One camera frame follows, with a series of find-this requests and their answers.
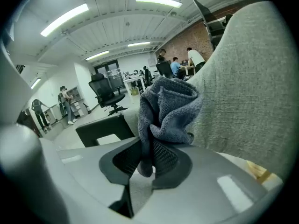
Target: man in white shirt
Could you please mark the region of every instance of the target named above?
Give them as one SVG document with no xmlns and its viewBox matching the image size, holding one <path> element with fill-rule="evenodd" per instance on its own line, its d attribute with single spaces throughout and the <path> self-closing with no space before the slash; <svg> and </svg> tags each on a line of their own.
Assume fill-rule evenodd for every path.
<svg viewBox="0 0 299 224">
<path fill-rule="evenodd" d="M 188 66 L 194 64 L 195 66 L 199 65 L 200 68 L 205 64 L 204 58 L 202 58 L 201 54 L 196 50 L 192 50 L 191 47 L 187 48 L 188 51 Z"/>
</svg>

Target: chair base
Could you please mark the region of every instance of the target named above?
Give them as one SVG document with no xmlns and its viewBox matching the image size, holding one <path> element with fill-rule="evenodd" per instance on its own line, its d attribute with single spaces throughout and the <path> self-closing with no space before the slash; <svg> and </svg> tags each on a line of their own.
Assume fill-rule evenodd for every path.
<svg viewBox="0 0 299 224">
<path fill-rule="evenodd" d="M 114 107 L 114 110 L 110 111 L 109 114 L 108 114 L 108 116 L 109 116 L 109 115 L 112 115 L 112 114 L 114 114 L 114 113 L 117 113 L 118 111 L 122 111 L 122 110 L 126 110 L 126 109 L 127 109 L 127 108 L 124 108 L 124 107 L 122 107 L 122 106 L 121 106 L 121 107 L 118 107 L 118 108 L 115 108 L 115 107 Z"/>
</svg>

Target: white wall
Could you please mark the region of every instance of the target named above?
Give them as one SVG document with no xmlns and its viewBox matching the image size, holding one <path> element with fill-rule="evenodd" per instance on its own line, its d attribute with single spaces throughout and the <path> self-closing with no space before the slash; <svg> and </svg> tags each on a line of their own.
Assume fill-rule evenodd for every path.
<svg viewBox="0 0 299 224">
<path fill-rule="evenodd" d="M 143 70 L 143 67 L 147 66 L 153 75 L 157 68 L 156 66 L 150 67 L 149 59 L 154 60 L 155 62 L 157 60 L 155 54 L 144 53 L 121 57 L 117 59 L 117 61 L 121 71 L 123 72 L 128 71 L 129 73 L 133 73 L 134 70 Z"/>
<path fill-rule="evenodd" d="M 92 109 L 98 104 L 98 100 L 95 99 L 95 93 L 90 88 L 88 83 L 91 81 L 91 75 L 95 74 L 95 70 L 89 63 L 81 61 L 80 63 L 75 63 L 75 71 L 85 104 Z"/>
<path fill-rule="evenodd" d="M 58 104 L 57 97 L 62 85 L 64 85 L 67 89 L 78 86 L 79 82 L 75 71 L 74 58 L 71 56 L 65 58 L 58 67 L 46 72 L 46 74 L 42 77 L 42 81 L 42 85 L 37 86 L 36 89 L 33 90 L 35 93 L 29 99 L 27 104 L 31 116 L 38 128 L 41 127 L 36 119 L 34 111 L 31 110 L 32 101 L 34 99 L 38 99 L 48 107 L 51 107 Z"/>
</svg>

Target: desk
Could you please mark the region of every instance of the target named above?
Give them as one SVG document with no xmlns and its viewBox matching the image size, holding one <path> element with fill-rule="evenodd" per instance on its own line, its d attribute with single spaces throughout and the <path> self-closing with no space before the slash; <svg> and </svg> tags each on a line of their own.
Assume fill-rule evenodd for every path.
<svg viewBox="0 0 299 224">
<path fill-rule="evenodd" d="M 189 75 L 188 70 L 193 69 L 194 74 L 196 73 L 196 72 L 195 72 L 195 66 L 185 66 L 185 67 L 183 67 L 183 68 L 180 68 L 179 70 L 182 71 L 183 69 L 185 69 L 185 71 L 186 71 L 186 75 L 187 75 L 187 76 Z"/>
<path fill-rule="evenodd" d="M 53 111 L 53 109 L 55 109 L 56 107 L 57 107 L 56 105 L 52 105 L 50 108 L 48 108 L 44 111 L 45 117 L 51 125 L 53 125 L 55 122 L 58 121 L 58 119 Z"/>
<path fill-rule="evenodd" d="M 145 86 L 144 86 L 144 82 L 143 82 L 143 76 L 139 76 L 139 77 L 135 77 L 135 78 L 131 78 L 131 79 L 127 79 L 127 80 L 124 80 L 124 84 L 126 86 L 126 89 L 127 89 L 127 92 L 131 98 L 131 102 L 134 103 L 133 101 L 133 97 L 131 95 L 131 92 L 130 92 L 130 89 L 129 89 L 129 86 L 128 86 L 128 83 L 131 83 L 131 82 L 134 82 L 134 81 L 137 81 L 137 80 L 141 80 L 141 84 L 142 84 L 142 88 L 143 90 L 145 91 Z"/>
</svg>

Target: jeans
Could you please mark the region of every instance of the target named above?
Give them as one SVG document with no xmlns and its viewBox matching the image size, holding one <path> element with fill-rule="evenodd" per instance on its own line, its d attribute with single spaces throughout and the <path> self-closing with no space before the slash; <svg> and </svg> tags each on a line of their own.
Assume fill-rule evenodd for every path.
<svg viewBox="0 0 299 224">
<path fill-rule="evenodd" d="M 49 125 L 48 125 L 48 122 L 47 122 L 47 120 L 45 118 L 45 115 L 43 113 L 36 114 L 37 121 L 38 121 L 39 125 L 42 127 L 42 130 L 44 130 L 44 126 L 43 126 L 43 123 L 41 121 L 41 117 L 43 119 L 43 123 L 45 124 L 45 126 L 49 127 Z"/>
<path fill-rule="evenodd" d="M 65 104 L 65 108 L 66 108 L 66 111 L 67 111 L 67 119 L 69 121 L 72 121 L 75 118 L 75 115 L 74 115 L 74 112 L 71 110 L 70 103 L 65 101 L 64 104 Z"/>
</svg>

